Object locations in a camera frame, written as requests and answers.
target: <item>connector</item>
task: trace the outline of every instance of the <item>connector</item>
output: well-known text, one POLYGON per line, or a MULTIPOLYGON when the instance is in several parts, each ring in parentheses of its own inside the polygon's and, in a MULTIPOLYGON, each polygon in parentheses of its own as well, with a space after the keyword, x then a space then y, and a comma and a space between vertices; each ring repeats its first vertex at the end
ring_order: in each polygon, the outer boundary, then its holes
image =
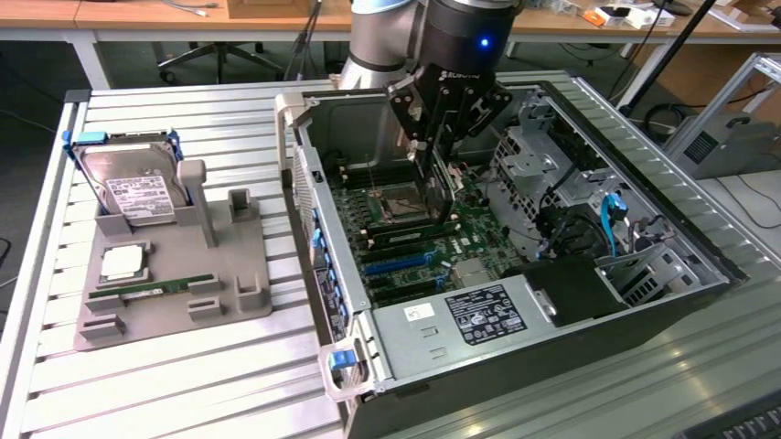
POLYGON ((384 262, 376 265, 371 265, 366 267, 363 273, 367 276, 375 274, 383 274, 390 272, 398 272, 406 268, 411 267, 420 267, 422 265, 427 265, 431 263, 432 257, 435 252, 424 252, 420 256, 415 256, 414 258, 402 259, 400 261, 384 262))

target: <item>power supply label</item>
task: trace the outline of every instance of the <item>power supply label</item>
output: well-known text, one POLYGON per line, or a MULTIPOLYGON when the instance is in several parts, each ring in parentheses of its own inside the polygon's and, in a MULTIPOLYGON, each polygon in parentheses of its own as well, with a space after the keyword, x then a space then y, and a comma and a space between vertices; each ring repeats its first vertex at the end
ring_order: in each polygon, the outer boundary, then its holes
POLYGON ((500 285, 446 299, 463 341, 479 345, 526 329, 520 314, 500 285))
POLYGON ((111 195, 129 220, 173 214, 173 203, 161 176, 107 180, 111 195))

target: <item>blue cable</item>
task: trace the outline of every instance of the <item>blue cable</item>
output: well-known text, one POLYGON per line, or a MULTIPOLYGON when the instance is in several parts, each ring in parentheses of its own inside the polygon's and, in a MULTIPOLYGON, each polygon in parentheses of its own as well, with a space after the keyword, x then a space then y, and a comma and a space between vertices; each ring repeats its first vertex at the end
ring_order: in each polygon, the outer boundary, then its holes
POLYGON ((607 235, 607 241, 610 242, 610 254, 615 258, 618 256, 615 250, 615 238, 613 236, 613 228, 610 227, 610 214, 611 210, 618 209, 626 212, 626 204, 623 204, 623 200, 621 196, 615 193, 605 195, 602 198, 602 214, 599 215, 602 220, 602 228, 605 230, 605 235, 607 235))

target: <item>aluminum profile table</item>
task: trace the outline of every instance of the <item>aluminum profile table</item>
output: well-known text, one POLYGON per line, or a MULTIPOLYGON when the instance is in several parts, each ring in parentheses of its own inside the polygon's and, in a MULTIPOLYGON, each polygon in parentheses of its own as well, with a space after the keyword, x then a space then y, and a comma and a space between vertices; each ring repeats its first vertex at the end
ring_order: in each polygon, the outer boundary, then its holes
MULTIPOLYGON (((205 198, 248 188, 260 201, 275 311, 73 351, 96 201, 55 141, 0 347, 4 438, 342 436, 338 408, 322 389, 319 342, 281 198, 273 97, 296 87, 280 85, 95 91, 87 102, 65 104, 57 138, 65 130, 77 135, 175 127, 184 156, 205 162, 205 198)), ((306 88, 332 85, 308 82, 306 88)))
MULTIPOLYGON (((637 130, 619 126, 618 113, 581 79, 558 72, 546 79, 610 133, 751 282, 639 348, 392 439, 671 437, 781 387, 777 251, 705 191, 671 177, 671 162, 651 154, 637 130)), ((184 154, 205 160, 207 196, 249 188, 261 203, 276 311, 95 352, 71 350, 95 201, 56 142, 0 344, 4 439, 342 436, 314 363, 318 340, 276 180, 271 98, 279 92, 280 84, 96 91, 88 104, 65 105, 60 132, 176 127, 184 154)))

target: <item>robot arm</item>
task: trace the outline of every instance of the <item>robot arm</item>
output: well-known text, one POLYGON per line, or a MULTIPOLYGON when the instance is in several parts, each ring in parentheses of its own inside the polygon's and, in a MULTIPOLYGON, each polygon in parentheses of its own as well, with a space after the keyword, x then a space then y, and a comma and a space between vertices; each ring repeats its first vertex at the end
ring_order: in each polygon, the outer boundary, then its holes
POLYGON ((355 0, 340 88, 386 86, 436 222, 452 204, 447 165, 511 101, 494 70, 519 0, 355 0), (404 64, 418 64, 407 76, 404 64))

